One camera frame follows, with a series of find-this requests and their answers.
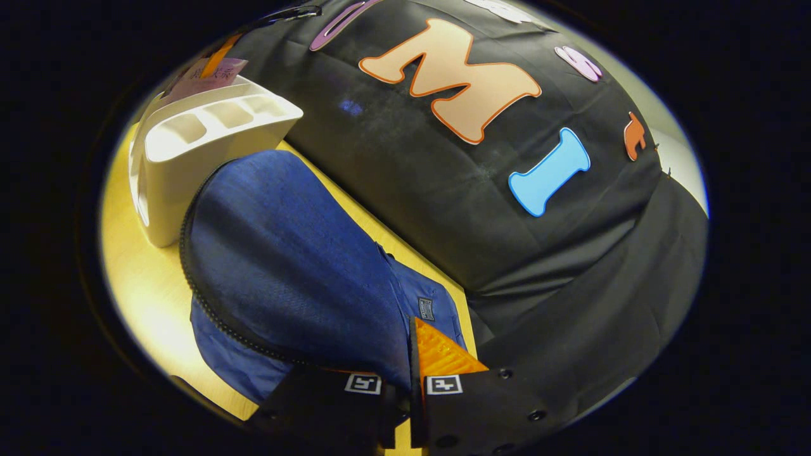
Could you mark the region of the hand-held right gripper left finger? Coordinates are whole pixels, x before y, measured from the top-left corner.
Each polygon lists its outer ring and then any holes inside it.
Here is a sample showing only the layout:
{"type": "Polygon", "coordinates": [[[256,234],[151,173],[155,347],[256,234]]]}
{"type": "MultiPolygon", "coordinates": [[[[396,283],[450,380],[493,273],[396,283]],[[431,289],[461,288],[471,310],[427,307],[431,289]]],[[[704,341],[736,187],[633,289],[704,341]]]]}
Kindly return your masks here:
{"type": "Polygon", "coordinates": [[[292,455],[383,455],[396,447],[396,393],[376,374],[295,367],[252,415],[292,455]]]}

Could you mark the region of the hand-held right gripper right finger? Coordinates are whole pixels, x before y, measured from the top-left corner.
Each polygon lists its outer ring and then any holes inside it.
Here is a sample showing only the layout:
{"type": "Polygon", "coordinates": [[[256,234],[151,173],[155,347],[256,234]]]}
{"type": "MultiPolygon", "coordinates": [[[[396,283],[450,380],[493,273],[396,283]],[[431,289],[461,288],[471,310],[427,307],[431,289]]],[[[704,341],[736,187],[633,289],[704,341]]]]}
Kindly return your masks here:
{"type": "Polygon", "coordinates": [[[490,369],[417,317],[409,356],[411,445],[424,455],[516,455],[563,427],[518,369],[490,369]]]}

